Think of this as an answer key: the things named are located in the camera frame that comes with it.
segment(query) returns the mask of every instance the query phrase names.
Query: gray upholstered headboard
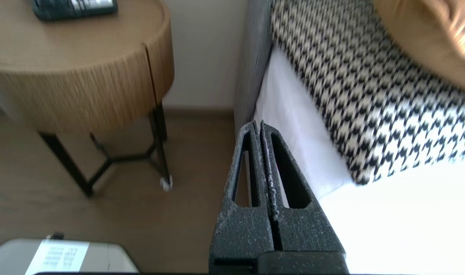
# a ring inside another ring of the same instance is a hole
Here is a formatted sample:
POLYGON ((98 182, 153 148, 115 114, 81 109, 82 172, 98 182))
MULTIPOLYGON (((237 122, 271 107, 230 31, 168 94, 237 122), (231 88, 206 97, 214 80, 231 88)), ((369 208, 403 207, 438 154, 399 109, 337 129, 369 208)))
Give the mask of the gray upholstered headboard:
POLYGON ((239 76, 234 97, 236 136, 239 128, 252 120, 271 51, 271 3, 249 0, 243 35, 239 76))

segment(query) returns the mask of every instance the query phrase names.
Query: white wall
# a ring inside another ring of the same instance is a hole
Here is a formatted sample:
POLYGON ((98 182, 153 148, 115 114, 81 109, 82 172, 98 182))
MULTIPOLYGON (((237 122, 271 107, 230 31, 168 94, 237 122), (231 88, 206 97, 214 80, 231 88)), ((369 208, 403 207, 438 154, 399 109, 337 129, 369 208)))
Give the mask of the white wall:
POLYGON ((164 0, 171 11, 172 108, 231 109, 247 0, 164 0))

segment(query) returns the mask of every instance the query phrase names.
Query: white paper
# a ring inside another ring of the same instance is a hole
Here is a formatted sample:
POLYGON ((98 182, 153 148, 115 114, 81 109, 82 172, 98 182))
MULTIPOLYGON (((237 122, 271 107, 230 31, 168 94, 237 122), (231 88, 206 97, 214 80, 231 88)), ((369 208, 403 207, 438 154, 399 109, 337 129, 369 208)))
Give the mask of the white paper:
POLYGON ((89 242, 42 240, 25 275, 39 272, 78 272, 89 242))

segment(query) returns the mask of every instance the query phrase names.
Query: pillow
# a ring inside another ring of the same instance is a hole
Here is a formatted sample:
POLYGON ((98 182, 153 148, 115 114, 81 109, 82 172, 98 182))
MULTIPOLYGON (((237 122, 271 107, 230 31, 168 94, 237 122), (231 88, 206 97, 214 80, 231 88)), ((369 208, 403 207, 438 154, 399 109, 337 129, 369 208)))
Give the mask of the pillow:
POLYGON ((465 0, 374 0, 374 6, 407 55, 465 90, 465 0))

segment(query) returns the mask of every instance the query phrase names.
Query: baseboard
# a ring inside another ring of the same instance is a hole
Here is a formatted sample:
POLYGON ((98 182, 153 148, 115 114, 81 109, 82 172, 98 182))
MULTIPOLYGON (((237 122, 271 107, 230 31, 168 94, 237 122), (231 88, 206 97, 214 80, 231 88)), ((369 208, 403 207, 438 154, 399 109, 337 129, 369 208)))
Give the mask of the baseboard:
POLYGON ((167 108, 164 107, 165 116, 190 117, 216 117, 234 119, 234 111, 227 109, 199 109, 199 108, 167 108))

